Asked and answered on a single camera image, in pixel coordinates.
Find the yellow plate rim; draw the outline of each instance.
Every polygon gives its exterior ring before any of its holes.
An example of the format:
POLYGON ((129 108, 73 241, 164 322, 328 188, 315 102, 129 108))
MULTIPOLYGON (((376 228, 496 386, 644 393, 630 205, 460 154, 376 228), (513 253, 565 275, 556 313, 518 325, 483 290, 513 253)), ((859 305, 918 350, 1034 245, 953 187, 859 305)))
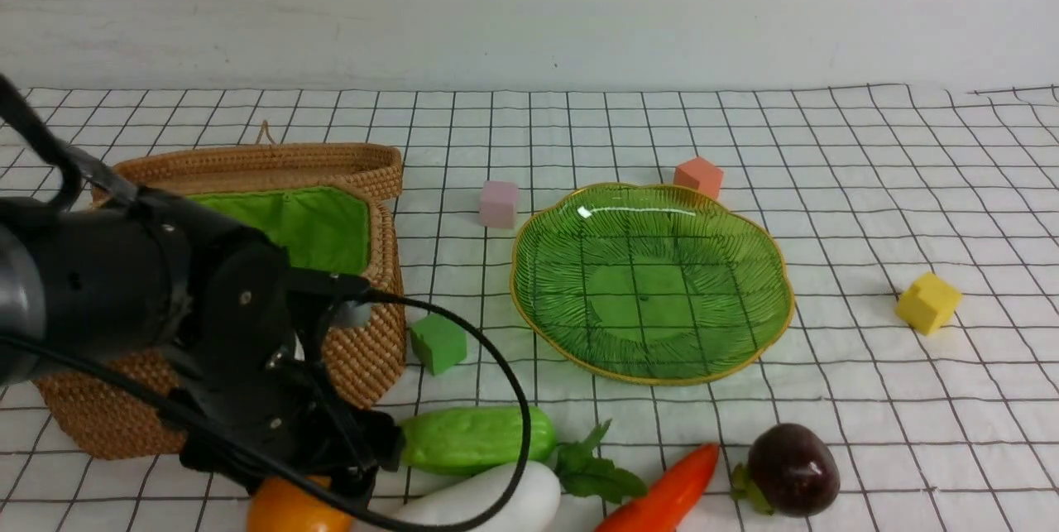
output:
POLYGON ((561 199, 559 199, 552 207, 550 207, 550 208, 548 208, 545 210, 542 210, 542 211, 539 211, 539 212, 535 213, 534 215, 530 216, 530 219, 526 219, 525 224, 522 224, 522 227, 519 228, 518 233, 515 235, 515 243, 514 243, 514 245, 511 245, 511 272, 508 276, 507 287, 508 287, 509 294, 511 295, 511 301, 515 303, 515 308, 519 312, 519 315, 522 317, 522 320, 525 321, 527 325, 530 325, 530 329, 533 330, 533 332, 535 334, 537 334, 538 336, 540 336, 541 338, 543 338, 544 341, 546 341, 549 344, 551 344, 552 348, 554 348, 556 350, 556 352, 559 352, 559 354, 561 354, 564 358, 567 358, 571 362, 577 365, 578 367, 580 367, 580 368, 582 368, 582 369, 585 369, 585 370, 587 370, 587 371, 589 371, 591 373, 597 374, 597 375, 599 375, 602 377, 607 377, 607 378, 610 378, 610 379, 616 379, 616 380, 622 380, 622 382, 631 383, 631 384, 638 384, 638 385, 669 386, 669 387, 693 386, 693 385, 701 385, 701 384, 706 384, 706 383, 710 383, 710 382, 715 382, 715 380, 724 378, 724 377, 726 377, 726 376, 729 376, 729 375, 731 375, 733 373, 737 373, 737 372, 746 369, 746 367, 752 366, 754 363, 754 361, 756 361, 758 358, 760 358, 761 354, 764 354, 766 350, 768 350, 769 348, 771 348, 772 344, 776 343, 776 341, 778 341, 779 338, 782 338, 784 336, 784 333, 787 333, 787 330, 790 327, 791 321, 794 320, 794 315, 797 313, 797 306, 795 305, 796 300, 794 298, 794 288, 793 288, 793 286, 791 286, 790 278, 787 274, 787 261, 784 259, 784 253, 779 249, 779 245, 776 244, 775 238, 773 238, 772 235, 769 234, 769 232, 767 230, 765 230, 765 228, 761 227, 760 225, 755 224, 754 221, 752 221, 752 220, 750 220, 750 219, 748 219, 748 218, 746 218, 746 217, 743 217, 743 216, 741 216, 741 215, 739 215, 737 213, 733 213, 730 209, 725 208, 724 206, 722 206, 718 201, 712 199, 711 197, 708 197, 706 195, 703 195, 703 193, 700 193, 700 192, 698 192, 698 191, 696 191, 694 189, 689 189, 687 187, 680 187, 680 185, 677 185, 677 184, 647 184, 647 185, 636 185, 636 184, 628 184, 628 183, 624 183, 624 182, 596 182, 594 184, 589 184, 587 187, 582 187, 580 189, 577 189, 577 190, 575 190, 572 193, 568 193, 567 196, 564 196, 561 199), (522 309, 522 303, 519 301, 519 295, 515 291, 515 274, 516 274, 516 272, 518 272, 518 250, 519 250, 519 244, 522 242, 522 234, 525 232, 526 228, 530 227, 530 224, 533 224, 534 219, 537 219, 537 217, 539 217, 539 216, 541 216, 541 215, 543 215, 543 214, 545 214, 548 212, 551 212, 551 211, 553 211, 553 210, 555 210, 555 209, 557 209, 557 208, 566 205, 572 198, 576 197, 577 195, 580 195, 581 193, 585 193, 586 191, 590 191, 592 189, 598 189, 598 188, 606 188, 606 187, 610 187, 610 188, 617 187, 617 188, 623 188, 623 189, 665 189, 665 190, 670 190, 670 191, 690 192, 690 193, 694 193, 695 195, 697 195, 699 197, 703 197, 703 199, 705 199, 708 203, 715 205, 715 206, 719 207, 720 209, 724 210, 725 212, 728 212, 729 215, 734 216, 734 217, 736 217, 738 219, 741 219, 741 220, 746 221, 747 224, 753 226, 758 231, 760 231, 762 234, 765 234, 766 236, 768 236, 769 242, 772 243, 772 246, 775 247, 775 249, 776 249, 776 253, 778 253, 778 255, 779 255, 779 264, 783 267, 783 279, 784 279, 784 283, 787 284, 787 295, 788 295, 788 300, 790 301, 790 303, 789 303, 790 311, 787 314, 787 319, 784 321, 784 325, 773 336, 773 338, 771 340, 769 340, 767 343, 765 343, 761 347, 757 348, 757 351, 753 355, 751 355, 748 359, 746 359, 743 362, 741 362, 741 363, 739 363, 739 365, 737 365, 735 367, 731 367, 731 369, 729 369, 726 371, 722 371, 720 373, 714 373, 712 375, 705 375, 705 376, 701 376, 701 377, 689 377, 689 378, 685 378, 685 379, 660 379, 660 378, 650 378, 650 377, 630 377, 628 375, 624 375, 624 374, 621 374, 621 373, 615 373, 613 371, 607 371, 606 369, 600 369, 599 367, 595 367, 593 365, 589 365, 588 362, 585 362, 582 359, 579 359, 579 358, 575 357, 574 355, 570 354, 570 352, 568 352, 566 349, 563 349, 562 347, 560 347, 548 334, 545 334, 543 331, 541 331, 541 329, 537 326, 537 324, 530 318, 530 316, 526 315, 525 311, 522 309))

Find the woven basket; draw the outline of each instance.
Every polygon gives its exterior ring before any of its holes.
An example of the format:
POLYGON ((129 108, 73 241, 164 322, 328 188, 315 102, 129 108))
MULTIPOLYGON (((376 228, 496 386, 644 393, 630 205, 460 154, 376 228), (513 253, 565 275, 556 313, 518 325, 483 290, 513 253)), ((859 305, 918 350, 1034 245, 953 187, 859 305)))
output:
MULTIPOLYGON (((148 163, 141 160, 125 163, 123 174, 139 174, 134 180, 152 187, 162 187, 181 195, 204 193, 241 193, 272 191, 281 189, 304 189, 311 187, 333 187, 349 195, 366 200, 371 227, 371 256, 369 265, 361 273, 376 288, 394 294, 403 294, 400 265, 397 255, 397 238, 393 228, 393 216, 380 201, 361 192, 352 181, 359 180, 359 174, 319 176, 313 171, 277 166, 338 165, 338 158, 344 157, 342 164, 348 170, 356 158, 363 158, 357 148, 344 145, 334 153, 328 149, 306 149, 312 163, 299 157, 295 146, 266 148, 268 146, 243 146, 231 154, 222 154, 222 161, 214 164, 212 172, 204 170, 215 162, 221 149, 203 152, 204 159, 196 158, 196 152, 156 156, 148 160, 174 159, 174 163, 148 163), (234 152, 247 152, 258 170, 247 170, 238 162, 234 152), (137 164, 138 171, 130 171, 129 164, 137 164), (186 178, 187 172, 198 171, 194 179, 186 178)), ((389 158, 385 152, 375 149, 377 158, 389 158)), ((396 174, 400 173, 399 154, 396 174)), ((393 164, 370 169, 369 172, 390 175, 391 182, 381 188, 382 192, 399 192, 399 176, 394 178, 393 164)), ((96 205, 105 195, 93 192, 96 205)), ((324 358, 340 395, 351 404, 366 408, 375 404, 382 393, 400 377, 405 369, 406 334, 405 312, 396 305, 376 305, 365 327, 333 329, 324 342, 324 358)), ((112 361, 109 365, 122 373, 143 383, 161 393, 167 393, 177 385, 173 369, 159 352, 150 351, 112 361)), ((51 410, 59 427, 69 435, 85 453, 97 459, 126 459, 156 454, 179 453, 184 443, 182 433, 165 429, 159 422, 155 409, 140 403, 128 394, 100 383, 92 377, 76 372, 60 373, 34 382, 51 410)))
MULTIPOLYGON (((272 141, 268 123, 262 137, 272 141)), ((186 185, 212 187, 210 192, 252 181, 258 191, 291 189, 291 182, 331 177, 378 200, 392 199, 402 190, 403 164, 396 147, 375 143, 286 143, 233 147, 207 147, 126 160, 115 173, 137 184, 166 191, 186 185)), ((103 198, 93 190, 92 199, 103 198)))

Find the green cucumber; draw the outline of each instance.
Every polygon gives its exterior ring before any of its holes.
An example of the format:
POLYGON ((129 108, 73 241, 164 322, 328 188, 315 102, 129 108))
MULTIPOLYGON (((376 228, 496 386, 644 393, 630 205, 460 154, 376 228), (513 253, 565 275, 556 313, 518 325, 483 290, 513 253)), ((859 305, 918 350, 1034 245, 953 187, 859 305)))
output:
MULTIPOLYGON (((401 423, 405 465, 432 474, 474 476, 519 459, 522 412, 518 406, 449 408, 401 423)), ((530 459, 543 462, 555 450, 552 420, 530 407, 530 459)))

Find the green basket lining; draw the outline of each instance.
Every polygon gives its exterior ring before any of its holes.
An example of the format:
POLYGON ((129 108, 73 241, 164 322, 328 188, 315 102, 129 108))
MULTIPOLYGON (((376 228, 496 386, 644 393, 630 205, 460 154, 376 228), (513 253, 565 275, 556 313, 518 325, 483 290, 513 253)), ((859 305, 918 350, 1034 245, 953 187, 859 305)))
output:
POLYGON ((331 187, 211 193, 191 199, 265 232, 293 267, 359 274, 371 256, 367 203, 331 187))

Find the yellow cube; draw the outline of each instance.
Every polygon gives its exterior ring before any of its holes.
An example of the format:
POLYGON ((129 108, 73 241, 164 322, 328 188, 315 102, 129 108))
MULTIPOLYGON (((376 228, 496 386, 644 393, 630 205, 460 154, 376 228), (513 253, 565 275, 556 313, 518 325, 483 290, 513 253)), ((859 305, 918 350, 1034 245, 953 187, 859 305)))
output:
POLYGON ((897 316, 928 335, 952 319, 963 296, 934 273, 925 273, 897 301, 897 316))

